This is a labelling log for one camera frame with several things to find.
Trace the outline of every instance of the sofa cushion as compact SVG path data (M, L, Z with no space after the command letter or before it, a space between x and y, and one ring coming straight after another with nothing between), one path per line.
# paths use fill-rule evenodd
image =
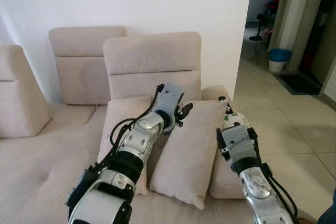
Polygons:
M236 111L235 105L230 98L227 90L222 85L214 85L202 89L202 101L218 101L218 97L225 97L233 111Z
M132 97L109 101L100 143L100 151L97 158L98 163L102 161L102 159L112 148L112 144L110 142L110 134L113 128L122 120L128 118L137 118L150 106L150 104L150 97ZM119 131L123 125L124 124L120 125L115 131L113 135L113 142L115 142L115 140L117 139ZM140 178L136 184L136 194L147 194L148 191L146 188L146 167L144 167L144 169L142 170Z
M109 74L200 69L201 37L195 32L114 38L103 49Z
M217 149L216 128L223 124L226 102L193 101L193 104L183 127L173 129L155 167L150 188L203 209Z
M198 33L114 38L105 41L103 51L111 99L152 95L161 82L179 84L184 99L201 98Z
M246 118L237 112L225 115L222 129L233 127L234 123L250 127ZM209 184L209 193L215 199L245 199L242 182L239 176L230 168L230 162L225 162L220 151L216 152L214 166Z
M205 197L200 210L178 199L149 191L132 201L130 224L250 224L253 214L245 200L218 200Z
M105 40L122 36L122 26L59 27L49 32L66 103L107 104L111 100L102 46Z
M20 46L0 46L0 138L37 135L51 119Z
M107 39L125 34L122 26L58 27L50 30L49 39L57 57L102 56Z
M67 174L67 179L70 180L71 176L79 177L83 169L95 162L105 118L104 111L106 107L102 106L95 111L95 106L57 105L54 108L54 117L37 136L0 140L1 223L18 224L24 216L28 216L39 190L45 183L49 183L52 170L58 162L78 153L77 160L72 160L73 164L68 163L70 167L80 167L80 170L73 169ZM88 157L88 154L84 155L85 150L90 159L84 163L83 160ZM53 177L55 183L66 183L62 176L58 177ZM78 183L75 180L71 180L73 184L63 191L70 191ZM55 190L50 198L53 204ZM39 208L39 214L44 212L44 207Z

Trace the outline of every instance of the floor tile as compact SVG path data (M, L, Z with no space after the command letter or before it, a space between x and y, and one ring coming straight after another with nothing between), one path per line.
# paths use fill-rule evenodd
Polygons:
M331 108L282 112L316 153L336 152L336 112Z
M254 84L256 81L243 66L239 66L236 84Z
M336 177L336 153L318 153L317 155L331 174Z
M313 153L280 110L245 111L244 115L258 134L261 153Z
M292 95L285 87L278 84L260 84L269 97L281 109L316 109L329 108L311 95Z
M262 155L298 208L318 219L332 204L335 179L316 154Z
M258 84L237 84L234 102L238 111L278 108Z
M268 58L262 62L245 60L242 64L258 83L281 85L281 83L268 70Z

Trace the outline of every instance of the beige sofa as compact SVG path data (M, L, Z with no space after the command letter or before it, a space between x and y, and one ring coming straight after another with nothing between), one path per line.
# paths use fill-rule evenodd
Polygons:
M95 65L95 70L90 70L89 75L83 72L89 68L88 62L95 60L94 57L102 56L103 41L91 41L90 47L95 48L95 55L81 56L78 49L78 52L75 52L77 56L66 57L65 55L70 53L66 49L69 48L72 36L76 36L76 41L84 39L87 41L92 29L81 31L77 33L76 28L63 28L54 30L53 33L59 34L50 37L56 54L59 47L64 50L63 65L66 66L67 61L69 64L74 64L73 57L78 57L80 65L86 66L67 68L63 71L58 64L61 82L72 83L71 103L80 105L53 106L53 118L37 136L0 139L0 223L67 223L68 208L64 205L67 195L79 181L83 169L97 160L107 106L101 103L101 97L99 99L96 97L95 103L94 96L83 92L82 87L96 83L100 80L101 73L106 73L105 66L101 65L100 67ZM97 32L99 33L99 29L94 29L94 33ZM59 39L63 36L67 39L55 44L54 38ZM188 40L195 34L186 33L179 36ZM142 39L143 37L131 39L133 49L130 49L128 54L124 54L126 51L121 50L120 54L107 57L110 59L107 61L107 77L110 84L105 82L104 86L99 87L105 97L106 90L110 90L112 99L152 94L155 85L162 81L174 81L187 92L190 91L189 95L199 95L204 100L216 99L219 94L225 93L225 90L218 86L201 92L200 57L193 58L194 55L199 55L197 50L200 50L200 39L196 46L199 49L191 53L189 55L191 58L187 59L184 58L186 54L176 55L176 53L181 50L188 52L191 47L194 48L195 45L191 45L195 43L194 39L190 40L191 44L187 47L185 45L172 47L178 45L174 39L170 45L159 46L158 49L164 47L167 54L160 56L158 52L160 65L151 65L150 61L145 60L149 64L146 66L147 69L140 68L142 65L134 63L136 61L134 54L142 49L146 51L146 48L152 46L150 42L146 47L137 47ZM150 37L149 41L153 40L155 36ZM109 41L104 49L109 52L110 47L129 47L129 41L126 41L128 40L114 39ZM169 59L170 54L176 55L173 61ZM62 89L63 97L69 97L65 93L66 90ZM82 105L85 99L94 105ZM161 150L162 145L156 144L149 161L149 176ZM219 200L210 195L205 199L204 210L152 191L146 196L136 195L132 207L131 223L252 223L251 211L244 200Z

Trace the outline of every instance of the silver robot arm segment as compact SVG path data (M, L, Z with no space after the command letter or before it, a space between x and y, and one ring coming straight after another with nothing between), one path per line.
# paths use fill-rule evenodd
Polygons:
M222 131L217 129L217 140L225 161L231 162L231 169L242 180L243 192L254 212L254 224L296 223L265 172L264 168L269 168L261 163L254 129L235 123Z
M188 104L178 111L184 92L174 84L158 86L158 90L161 93L154 108L132 124L120 144L115 142L115 151L111 150L100 164L85 171L68 199L69 224L129 222L135 185L153 144L162 132L171 131L175 124L182 126L181 120L193 107Z

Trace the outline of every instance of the beige pillow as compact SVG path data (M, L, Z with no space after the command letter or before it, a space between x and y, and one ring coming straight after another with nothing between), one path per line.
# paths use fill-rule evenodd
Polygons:
M203 209L217 149L216 128L223 124L227 103L192 103L183 127L173 129L163 149L150 189Z
M232 127L235 122L250 127L246 118L235 112L225 116L221 128ZM218 150L208 189L210 195L215 199L245 199L242 182L238 175L231 170L230 165L231 163L226 162Z
M109 101L107 105L105 124L103 128L97 162L100 162L112 148L112 145L110 143L110 134L114 126L116 126L120 121L124 119L138 117L150 106L150 103L150 97L132 97ZM122 126L123 124L120 125L115 131L113 135L114 142ZM135 194L146 195L148 193L146 188L146 167L143 168L140 178L136 184L137 189Z

